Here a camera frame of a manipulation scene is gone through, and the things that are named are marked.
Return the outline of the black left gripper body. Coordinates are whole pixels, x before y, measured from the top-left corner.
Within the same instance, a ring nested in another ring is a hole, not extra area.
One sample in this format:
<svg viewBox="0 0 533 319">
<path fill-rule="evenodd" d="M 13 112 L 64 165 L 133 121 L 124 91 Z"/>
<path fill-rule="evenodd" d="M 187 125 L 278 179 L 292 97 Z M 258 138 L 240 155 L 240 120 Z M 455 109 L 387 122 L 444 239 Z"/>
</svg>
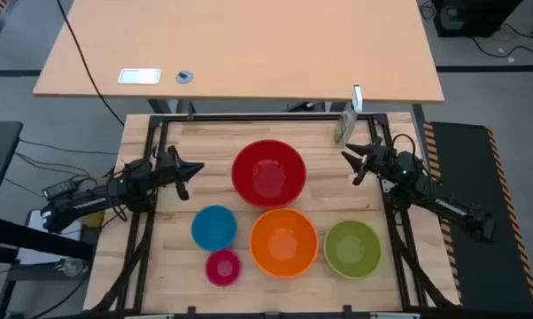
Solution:
<svg viewBox="0 0 533 319">
<path fill-rule="evenodd" d="M 159 186 L 165 186 L 170 183 L 179 183 L 180 162 L 179 154 L 176 148 L 171 145 L 166 150 L 159 152 L 156 156 L 157 164 L 154 168 L 154 181 Z"/>
</svg>

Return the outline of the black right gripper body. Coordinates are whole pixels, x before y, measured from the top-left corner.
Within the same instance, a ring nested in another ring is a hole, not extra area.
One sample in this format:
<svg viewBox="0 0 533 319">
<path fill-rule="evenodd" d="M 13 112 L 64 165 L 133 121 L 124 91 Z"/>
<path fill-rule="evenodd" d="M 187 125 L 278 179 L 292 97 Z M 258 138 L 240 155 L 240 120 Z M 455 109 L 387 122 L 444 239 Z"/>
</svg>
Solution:
<svg viewBox="0 0 533 319">
<path fill-rule="evenodd" d="M 365 162 L 365 172 L 356 172 L 357 176 L 353 180 L 354 185 L 360 185 L 367 173 L 371 171 L 375 174 L 380 174 L 385 171 L 385 168 L 390 163 L 390 150 L 380 144 L 372 144 L 375 148 L 374 151 L 368 155 L 360 155 Z"/>
</svg>

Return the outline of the blue bowl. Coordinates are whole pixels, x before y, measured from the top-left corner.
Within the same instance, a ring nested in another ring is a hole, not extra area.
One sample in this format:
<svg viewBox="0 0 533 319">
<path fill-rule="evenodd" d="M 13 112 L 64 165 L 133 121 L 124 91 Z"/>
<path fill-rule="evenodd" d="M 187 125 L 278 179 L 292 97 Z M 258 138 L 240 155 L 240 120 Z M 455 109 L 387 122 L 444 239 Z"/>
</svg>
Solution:
<svg viewBox="0 0 533 319">
<path fill-rule="evenodd" d="M 203 208 L 191 223 L 192 238 L 200 248 L 208 252 L 229 248 L 236 234 L 236 218 L 232 211 L 224 206 Z"/>
</svg>

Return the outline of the large red bowl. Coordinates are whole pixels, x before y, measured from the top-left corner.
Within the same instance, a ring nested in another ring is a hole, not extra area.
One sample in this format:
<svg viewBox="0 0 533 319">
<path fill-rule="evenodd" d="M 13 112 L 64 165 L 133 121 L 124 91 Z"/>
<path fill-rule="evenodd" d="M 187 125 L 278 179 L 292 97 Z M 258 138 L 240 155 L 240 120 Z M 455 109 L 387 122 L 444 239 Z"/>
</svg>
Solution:
<svg viewBox="0 0 533 319">
<path fill-rule="evenodd" d="M 240 198 L 264 209 L 292 203 L 304 189 L 306 179 L 305 162 L 299 152 L 275 139 L 246 145 L 231 168 L 231 181 Z"/>
</svg>

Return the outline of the green bowl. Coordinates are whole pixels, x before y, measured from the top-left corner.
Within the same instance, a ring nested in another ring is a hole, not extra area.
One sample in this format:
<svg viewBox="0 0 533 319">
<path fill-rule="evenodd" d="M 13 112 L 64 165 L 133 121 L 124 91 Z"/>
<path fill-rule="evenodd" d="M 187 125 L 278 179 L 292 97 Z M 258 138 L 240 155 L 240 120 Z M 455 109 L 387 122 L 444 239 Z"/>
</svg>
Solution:
<svg viewBox="0 0 533 319">
<path fill-rule="evenodd" d="M 354 280 L 372 275 L 382 258 L 382 245 L 375 230 L 354 220 L 332 226 L 324 237 L 323 251 L 334 272 Z"/>
</svg>

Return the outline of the small pink bowl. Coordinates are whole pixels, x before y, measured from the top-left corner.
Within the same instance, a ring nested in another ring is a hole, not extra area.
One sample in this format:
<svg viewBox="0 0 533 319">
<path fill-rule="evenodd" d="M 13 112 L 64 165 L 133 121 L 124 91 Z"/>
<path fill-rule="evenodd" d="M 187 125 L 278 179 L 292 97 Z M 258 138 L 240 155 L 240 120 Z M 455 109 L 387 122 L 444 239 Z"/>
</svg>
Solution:
<svg viewBox="0 0 533 319">
<path fill-rule="evenodd" d="M 211 253 L 205 264 L 205 274 L 208 280 L 216 286 L 233 284 L 238 279 L 241 269 L 240 258 L 232 250 Z"/>
</svg>

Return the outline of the orange bowl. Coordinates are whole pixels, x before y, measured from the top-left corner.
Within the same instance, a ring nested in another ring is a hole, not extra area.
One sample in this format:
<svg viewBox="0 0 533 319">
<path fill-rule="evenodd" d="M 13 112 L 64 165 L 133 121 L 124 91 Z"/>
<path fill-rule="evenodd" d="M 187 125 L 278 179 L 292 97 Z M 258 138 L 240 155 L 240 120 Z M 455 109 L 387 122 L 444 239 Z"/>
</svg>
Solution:
<svg viewBox="0 0 533 319">
<path fill-rule="evenodd" d="M 279 208 L 263 213 L 250 233 L 255 264 L 270 276 L 294 278 L 305 273 L 319 251 L 317 230 L 298 210 Z"/>
</svg>

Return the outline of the yellow object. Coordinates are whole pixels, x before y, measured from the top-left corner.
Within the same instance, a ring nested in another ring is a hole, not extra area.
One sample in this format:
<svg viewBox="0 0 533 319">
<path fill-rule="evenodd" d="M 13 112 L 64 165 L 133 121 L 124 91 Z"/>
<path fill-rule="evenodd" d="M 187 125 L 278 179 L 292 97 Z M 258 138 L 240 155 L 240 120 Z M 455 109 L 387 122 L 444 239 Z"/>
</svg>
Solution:
<svg viewBox="0 0 533 319">
<path fill-rule="evenodd" d="M 103 220 L 104 220 L 103 211 L 95 212 L 93 214 L 88 214 L 80 218 L 81 224 L 91 227 L 91 228 L 101 227 Z"/>
</svg>

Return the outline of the black power adapter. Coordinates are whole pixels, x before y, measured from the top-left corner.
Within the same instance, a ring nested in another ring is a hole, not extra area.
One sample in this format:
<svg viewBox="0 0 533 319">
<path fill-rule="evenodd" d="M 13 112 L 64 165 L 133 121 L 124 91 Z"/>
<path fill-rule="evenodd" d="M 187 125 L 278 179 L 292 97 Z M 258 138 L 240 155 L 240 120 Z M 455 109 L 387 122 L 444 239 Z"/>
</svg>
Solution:
<svg viewBox="0 0 533 319">
<path fill-rule="evenodd" d="M 77 182 L 73 178 L 70 178 L 42 189 L 42 194 L 46 199 L 54 199 L 72 193 L 77 189 Z"/>
</svg>

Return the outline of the white paper sheet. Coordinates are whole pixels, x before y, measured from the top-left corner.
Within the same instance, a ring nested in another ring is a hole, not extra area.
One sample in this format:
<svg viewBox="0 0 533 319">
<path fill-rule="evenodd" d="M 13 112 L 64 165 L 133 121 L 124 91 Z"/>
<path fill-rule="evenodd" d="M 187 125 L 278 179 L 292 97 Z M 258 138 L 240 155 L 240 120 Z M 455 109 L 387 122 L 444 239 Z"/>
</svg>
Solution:
<svg viewBox="0 0 533 319">
<path fill-rule="evenodd" d="M 33 210 L 28 213 L 26 226 L 33 229 L 45 232 L 46 229 L 42 226 L 42 217 L 38 210 Z M 61 237 L 69 239 L 81 239 L 82 224 L 80 222 L 73 222 L 60 233 Z M 63 260 L 65 256 L 56 255 L 52 253 L 43 253 L 28 248 L 20 248 L 17 259 L 20 265 L 35 265 L 44 263 L 55 263 Z"/>
</svg>

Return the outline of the clear glass jar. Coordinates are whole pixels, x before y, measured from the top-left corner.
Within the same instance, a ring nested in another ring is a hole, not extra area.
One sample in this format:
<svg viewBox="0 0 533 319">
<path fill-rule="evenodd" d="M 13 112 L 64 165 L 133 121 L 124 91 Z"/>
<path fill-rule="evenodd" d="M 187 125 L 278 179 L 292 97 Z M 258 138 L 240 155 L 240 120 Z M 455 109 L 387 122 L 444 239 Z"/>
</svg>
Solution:
<svg viewBox="0 0 533 319">
<path fill-rule="evenodd" d="M 79 259 L 66 259 L 62 266 L 62 272 L 66 276 L 78 276 L 88 271 L 88 263 Z"/>
</svg>

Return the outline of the beige wooden desk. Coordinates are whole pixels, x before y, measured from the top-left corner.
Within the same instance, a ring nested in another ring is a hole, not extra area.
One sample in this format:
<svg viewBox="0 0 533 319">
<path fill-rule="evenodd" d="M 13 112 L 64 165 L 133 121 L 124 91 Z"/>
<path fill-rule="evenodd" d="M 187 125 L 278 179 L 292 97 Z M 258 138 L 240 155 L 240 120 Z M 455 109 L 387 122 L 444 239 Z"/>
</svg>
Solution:
<svg viewBox="0 0 533 319">
<path fill-rule="evenodd" d="M 67 18 L 37 96 L 444 100 L 415 0 L 74 0 Z"/>
</svg>

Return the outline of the black beam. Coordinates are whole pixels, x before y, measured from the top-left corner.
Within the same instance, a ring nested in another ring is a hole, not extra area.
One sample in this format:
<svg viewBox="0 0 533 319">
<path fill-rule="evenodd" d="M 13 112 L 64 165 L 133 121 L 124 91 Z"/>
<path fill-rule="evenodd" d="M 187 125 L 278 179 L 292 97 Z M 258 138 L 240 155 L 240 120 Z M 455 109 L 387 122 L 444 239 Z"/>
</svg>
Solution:
<svg viewBox="0 0 533 319">
<path fill-rule="evenodd" d="M 93 246 L 0 219 L 0 244 L 92 261 Z"/>
</svg>

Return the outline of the black computer tower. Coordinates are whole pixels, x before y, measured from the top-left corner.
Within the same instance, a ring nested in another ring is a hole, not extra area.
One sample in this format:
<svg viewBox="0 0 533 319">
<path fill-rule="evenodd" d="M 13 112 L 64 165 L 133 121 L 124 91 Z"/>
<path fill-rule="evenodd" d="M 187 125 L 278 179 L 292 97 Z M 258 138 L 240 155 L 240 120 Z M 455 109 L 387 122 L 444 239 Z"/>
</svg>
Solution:
<svg viewBox="0 0 533 319">
<path fill-rule="evenodd" d="M 489 37 L 523 0 L 431 0 L 440 37 Z"/>
</svg>

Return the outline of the black metal table frame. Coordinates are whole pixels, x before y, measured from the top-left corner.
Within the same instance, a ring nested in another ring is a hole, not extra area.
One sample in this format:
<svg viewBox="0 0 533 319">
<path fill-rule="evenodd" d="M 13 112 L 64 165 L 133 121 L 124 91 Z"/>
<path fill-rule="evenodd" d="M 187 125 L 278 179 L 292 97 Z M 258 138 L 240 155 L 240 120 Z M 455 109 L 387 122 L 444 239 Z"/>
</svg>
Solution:
<svg viewBox="0 0 533 319">
<path fill-rule="evenodd" d="M 195 306 L 198 313 L 336 312 L 343 310 L 343 305 L 358 311 L 400 310 L 380 185 L 370 173 L 359 186 L 351 184 L 351 167 L 334 145 L 337 119 L 322 119 L 321 113 L 221 115 L 234 120 L 220 121 L 219 115 L 212 115 L 211 121 L 198 121 L 203 118 L 200 114 L 193 121 L 170 123 L 168 144 L 175 144 L 184 160 L 204 162 L 205 167 L 187 185 L 189 201 L 178 198 L 174 185 L 158 192 L 142 310 L 185 313 Z M 231 183 L 237 153 L 247 144 L 267 138 L 293 146 L 307 168 L 305 188 L 290 207 L 310 218 L 321 246 L 314 264 L 296 278 L 270 276 L 254 263 L 249 251 L 250 232 L 263 210 L 243 201 Z M 240 256 L 243 271 L 226 287 L 207 280 L 204 269 L 209 253 L 190 235 L 194 216 L 210 205 L 231 209 L 238 223 L 231 247 Z M 408 212 L 422 268 L 447 299 L 459 303 L 437 217 L 417 206 Z M 360 280 L 332 271 L 322 249 L 326 231 L 350 219 L 371 225 L 382 243 L 378 269 Z M 117 219 L 102 230 L 84 309 L 102 299 L 121 271 L 130 223 Z"/>
</svg>

